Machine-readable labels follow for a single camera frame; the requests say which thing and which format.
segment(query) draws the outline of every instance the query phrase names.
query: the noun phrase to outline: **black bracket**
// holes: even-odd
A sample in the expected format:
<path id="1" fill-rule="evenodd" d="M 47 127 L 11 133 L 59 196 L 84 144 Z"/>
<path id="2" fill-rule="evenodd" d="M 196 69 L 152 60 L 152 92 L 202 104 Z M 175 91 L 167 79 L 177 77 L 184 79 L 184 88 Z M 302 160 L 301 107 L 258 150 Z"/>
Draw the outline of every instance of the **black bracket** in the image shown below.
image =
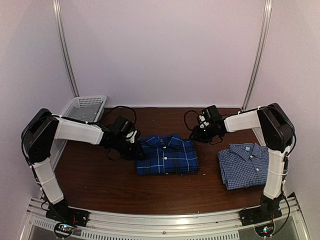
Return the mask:
<path id="1" fill-rule="evenodd" d="M 67 209 L 69 218 L 65 219 L 65 223 L 70 225 L 70 226 L 80 226 L 80 227 L 86 227 L 87 226 L 87 221 L 88 221 L 88 216 L 89 212 L 85 210 L 79 210 L 75 208 L 70 208 L 68 207 Z M 64 222 L 63 219 L 61 219 L 60 216 L 57 215 L 57 213 L 48 208 L 48 211 L 45 214 L 45 217 L 48 219 L 53 219 L 55 221 L 59 222 Z"/>
<path id="2" fill-rule="evenodd" d="M 273 216 L 262 214 L 262 209 L 260 206 L 243 209 L 239 212 L 240 220 L 242 226 L 254 225 L 263 222 L 272 221 L 273 219 L 280 218 L 282 212 L 280 209 L 277 209 L 273 212 Z"/>
<path id="3" fill-rule="evenodd" d="M 45 217 L 70 226 L 86 227 L 89 212 L 68 207 L 68 201 L 64 198 L 60 202 L 49 204 Z"/>

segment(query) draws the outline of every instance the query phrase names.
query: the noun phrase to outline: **metal frame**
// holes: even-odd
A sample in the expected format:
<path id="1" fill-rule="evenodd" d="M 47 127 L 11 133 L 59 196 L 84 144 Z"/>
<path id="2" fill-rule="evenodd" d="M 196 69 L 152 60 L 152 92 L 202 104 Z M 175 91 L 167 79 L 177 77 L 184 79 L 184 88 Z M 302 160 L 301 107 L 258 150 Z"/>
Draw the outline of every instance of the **metal frame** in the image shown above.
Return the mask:
<path id="1" fill-rule="evenodd" d="M 246 95 L 244 98 L 244 102 L 242 105 L 242 110 L 246 110 L 249 105 L 250 98 L 252 96 L 254 86 L 257 80 L 259 68 L 262 62 L 262 55 L 265 49 L 266 40 L 268 37 L 270 21 L 271 21 L 271 13 L 272 13 L 272 0 L 265 0 L 264 5 L 264 12 L 263 12 L 263 19 L 262 19 L 262 26 L 260 32 L 260 38 L 258 43 L 258 48 L 255 55 L 254 65 L 251 73 L 250 83 L 248 89 L 246 91 Z"/>
<path id="2" fill-rule="evenodd" d="M 309 240 L 297 199 L 291 197 L 288 202 L 291 209 L 290 215 L 294 217 L 297 223 L 296 229 L 300 239 Z M 19 239 L 28 240 L 33 226 L 53 230 L 56 222 L 46 218 L 46 211 L 41 209 L 42 203 L 43 200 L 31 199 L 23 221 L 24 224 L 19 233 Z M 288 214 L 288 207 L 284 200 L 281 201 L 280 208 L 283 215 L 277 219 L 285 219 Z M 181 215 L 133 215 L 88 210 L 87 226 L 78 227 L 74 237 L 80 239 L 104 239 L 104 237 L 109 237 L 109 239 L 127 240 L 206 240 L 207 238 L 209 240 L 214 236 L 233 234 L 235 234 L 233 236 L 237 236 L 239 230 L 253 227 L 253 225 L 242 226 L 238 214 L 240 210 Z"/>
<path id="3" fill-rule="evenodd" d="M 75 80 L 75 75 L 72 69 L 70 56 L 67 48 L 67 41 L 64 31 L 64 25 L 63 25 L 63 19 L 61 14 L 61 8 L 60 8 L 60 0 L 53 0 L 53 9 L 54 9 L 54 15 L 61 45 L 61 51 L 63 56 L 63 61 L 65 65 L 65 69 L 68 75 L 69 83 L 71 86 L 73 97 L 79 97 L 79 90 L 77 87 L 77 83 Z M 248 104 L 255 86 L 255 82 L 258 76 L 259 68 L 262 61 L 262 55 L 263 51 L 265 49 L 266 40 L 268 37 L 269 27 L 270 27 L 270 21 L 271 21 L 271 13 L 272 13 L 272 0 L 265 0 L 264 5 L 264 12 L 263 12 L 263 18 L 262 18 L 262 26 L 261 26 L 261 32 L 258 42 L 258 48 L 254 60 L 254 65 L 251 73 L 251 78 L 249 82 L 248 89 L 246 91 L 246 95 L 244 98 L 244 102 L 242 105 L 242 109 L 246 110 L 248 108 Z"/>
<path id="4" fill-rule="evenodd" d="M 76 98 L 76 97 L 79 97 L 80 95 L 79 95 L 78 87 L 76 84 L 75 75 L 72 70 L 70 56 L 67 48 L 64 24 L 63 24 L 62 15 L 61 15 L 61 9 L 60 9 L 60 0 L 53 0 L 53 10 L 54 10 L 54 16 L 56 20 L 59 41 L 60 41 L 60 46 L 62 51 L 62 57 L 63 57 L 66 73 L 68 75 L 73 97 Z"/>

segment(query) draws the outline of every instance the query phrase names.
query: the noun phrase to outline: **shirt collar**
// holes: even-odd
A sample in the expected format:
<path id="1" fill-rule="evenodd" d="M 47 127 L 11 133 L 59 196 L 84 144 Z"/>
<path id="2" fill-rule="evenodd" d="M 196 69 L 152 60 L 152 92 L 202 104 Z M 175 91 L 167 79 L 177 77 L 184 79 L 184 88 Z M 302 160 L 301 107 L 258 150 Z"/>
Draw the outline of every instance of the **shirt collar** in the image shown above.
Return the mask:
<path id="1" fill-rule="evenodd" d="M 258 144 L 248 143 L 248 144 L 230 144 L 230 151 L 239 155 L 245 161 L 250 159 L 250 156 L 253 155 L 257 158 L 261 158 L 261 151 L 263 150 Z"/>
<path id="2" fill-rule="evenodd" d="M 178 149 L 180 148 L 181 144 L 182 144 L 182 139 L 181 137 L 174 133 L 168 136 L 155 136 L 155 135 L 150 135 L 148 137 L 148 139 L 145 141 L 147 144 L 149 144 L 151 147 L 161 147 L 163 145 L 163 143 L 161 142 L 161 140 L 163 141 L 168 141 L 168 146 Z"/>

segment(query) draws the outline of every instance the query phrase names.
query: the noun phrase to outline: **white wall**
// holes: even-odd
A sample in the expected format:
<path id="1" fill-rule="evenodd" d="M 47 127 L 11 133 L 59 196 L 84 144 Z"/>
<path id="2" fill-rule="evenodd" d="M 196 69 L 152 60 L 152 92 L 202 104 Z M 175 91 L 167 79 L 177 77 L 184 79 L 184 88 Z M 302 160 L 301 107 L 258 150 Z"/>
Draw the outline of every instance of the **white wall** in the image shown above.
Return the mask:
<path id="1" fill-rule="evenodd" d="M 129 106 L 240 107 L 265 1 L 62 0 L 82 95 Z"/>
<path id="2" fill-rule="evenodd" d="M 72 98 L 51 0 L 0 0 L 0 239 L 17 239 L 36 186 L 21 132 L 40 108 Z M 59 147 L 56 142 L 53 151 Z"/>
<path id="3" fill-rule="evenodd" d="M 273 12 L 250 108 L 278 102 L 296 128 L 286 189 L 295 191 L 312 239 L 320 224 L 320 2 L 281 0 Z"/>

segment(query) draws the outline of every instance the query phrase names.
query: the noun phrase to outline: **blue checkered shirt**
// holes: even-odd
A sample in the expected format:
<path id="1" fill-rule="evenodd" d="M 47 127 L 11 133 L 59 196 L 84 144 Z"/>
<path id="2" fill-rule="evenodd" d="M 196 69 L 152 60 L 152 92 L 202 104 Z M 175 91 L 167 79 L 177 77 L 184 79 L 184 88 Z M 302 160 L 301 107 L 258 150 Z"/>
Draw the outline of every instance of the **blue checkered shirt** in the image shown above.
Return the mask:
<path id="1" fill-rule="evenodd" d="M 228 190 L 264 185 L 267 182 L 269 152 L 258 144 L 230 144 L 219 151 L 221 175 Z"/>
<path id="2" fill-rule="evenodd" d="M 141 139 L 140 143 L 146 159 L 135 161 L 138 175 L 184 174 L 199 170 L 194 143 L 188 139 L 181 139 L 178 134 L 150 135 L 147 139 Z"/>

